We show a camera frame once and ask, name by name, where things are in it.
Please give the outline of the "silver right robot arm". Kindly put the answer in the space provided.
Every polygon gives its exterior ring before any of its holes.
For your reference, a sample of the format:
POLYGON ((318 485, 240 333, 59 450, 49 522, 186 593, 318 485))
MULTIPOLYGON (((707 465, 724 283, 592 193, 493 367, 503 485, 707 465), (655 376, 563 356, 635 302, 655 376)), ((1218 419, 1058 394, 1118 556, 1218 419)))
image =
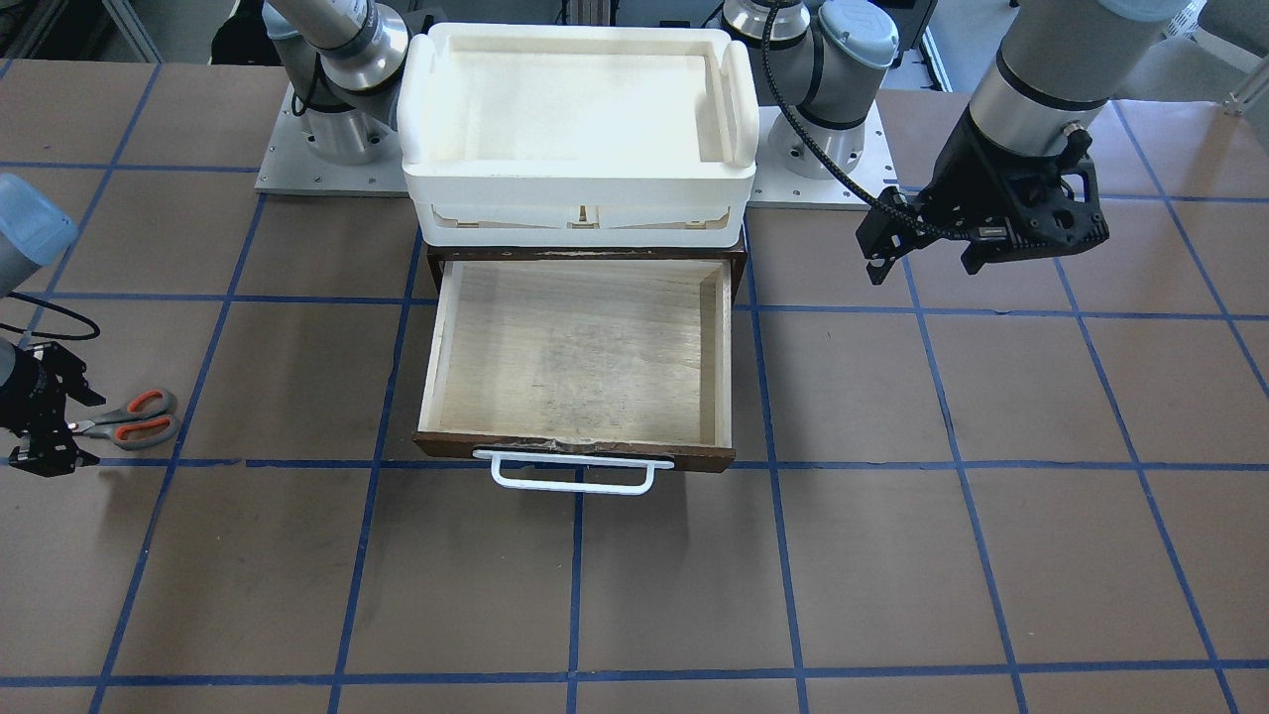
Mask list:
MULTIPOLYGON (((278 131, 294 129, 299 153, 343 172, 349 191, 385 191, 400 156, 396 100, 409 25, 393 8, 372 1, 269 1, 266 36, 286 67, 291 107, 278 131)), ((3 295, 22 301, 20 285, 71 249, 77 227, 36 186, 3 176, 3 295)), ((143 450, 176 430, 173 394, 152 391, 102 417, 69 421, 66 402, 104 403, 86 367, 69 351, 67 334, 33 331, 32 342, 3 342, 3 429, 16 439, 9 465, 36 476, 63 476, 96 465, 77 438, 104 438, 143 450)))

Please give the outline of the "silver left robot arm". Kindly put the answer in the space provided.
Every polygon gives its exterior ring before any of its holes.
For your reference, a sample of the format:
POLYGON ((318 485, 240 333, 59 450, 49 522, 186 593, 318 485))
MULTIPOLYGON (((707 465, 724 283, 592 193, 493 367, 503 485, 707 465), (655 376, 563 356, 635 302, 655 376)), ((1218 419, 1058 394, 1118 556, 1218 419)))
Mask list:
POLYGON ((854 180, 865 118, 900 49, 869 1, 725 1, 707 27, 750 49, 753 79, 779 110, 769 159, 832 179, 868 205, 857 232, 868 275, 937 240, 964 241, 986 264, 1076 256, 1104 243, 1091 159, 1093 119, 1134 68, 1179 1, 1025 1, 920 191, 871 194, 854 180))

